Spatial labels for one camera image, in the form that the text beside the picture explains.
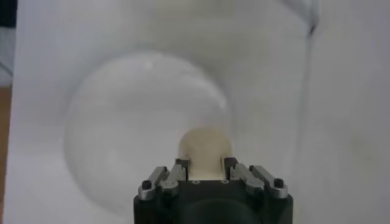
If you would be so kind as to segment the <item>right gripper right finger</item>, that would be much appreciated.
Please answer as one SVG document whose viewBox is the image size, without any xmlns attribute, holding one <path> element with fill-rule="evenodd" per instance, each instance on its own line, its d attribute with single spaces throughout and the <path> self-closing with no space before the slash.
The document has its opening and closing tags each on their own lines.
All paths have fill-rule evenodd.
<svg viewBox="0 0 390 224">
<path fill-rule="evenodd" d="M 235 157 L 225 157 L 224 172 L 226 180 L 243 182 L 250 195 L 265 191 L 271 198 L 285 199 L 288 197 L 288 187 L 284 180 L 274 177 L 263 166 L 246 167 Z"/>
</svg>

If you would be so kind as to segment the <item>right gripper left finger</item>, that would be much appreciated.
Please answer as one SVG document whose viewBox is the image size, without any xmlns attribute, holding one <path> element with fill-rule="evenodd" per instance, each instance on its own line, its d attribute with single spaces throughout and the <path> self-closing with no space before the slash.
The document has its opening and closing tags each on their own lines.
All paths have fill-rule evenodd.
<svg viewBox="0 0 390 224">
<path fill-rule="evenodd" d="M 153 200 L 161 190 L 163 194 L 176 196 L 179 192 L 179 181 L 188 181 L 190 159 L 175 159 L 171 170 L 166 167 L 156 167 L 148 179 L 138 187 L 138 198 L 142 201 Z"/>
</svg>

